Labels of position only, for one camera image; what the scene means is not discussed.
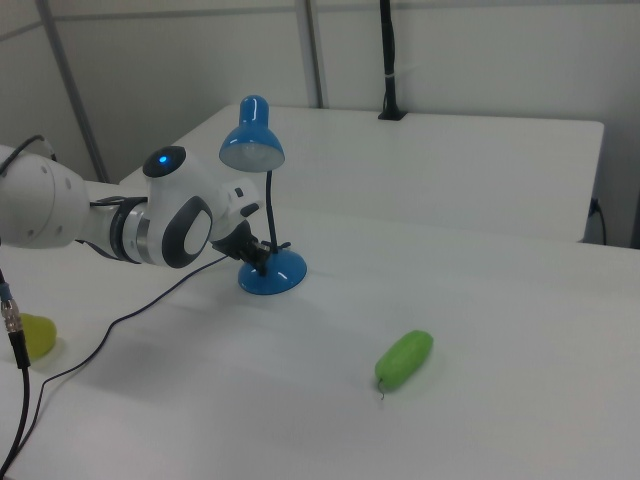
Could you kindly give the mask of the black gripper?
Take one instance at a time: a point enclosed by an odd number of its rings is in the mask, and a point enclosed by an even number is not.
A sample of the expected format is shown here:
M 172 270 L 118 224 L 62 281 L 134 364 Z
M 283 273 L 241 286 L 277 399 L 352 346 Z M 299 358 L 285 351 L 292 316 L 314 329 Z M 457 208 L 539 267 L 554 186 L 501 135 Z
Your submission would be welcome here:
M 246 263 L 255 263 L 259 276 L 268 274 L 268 261 L 272 253 L 269 243 L 256 241 L 247 220 L 238 224 L 227 236 L 219 240 L 211 241 L 212 247 L 222 254 Z

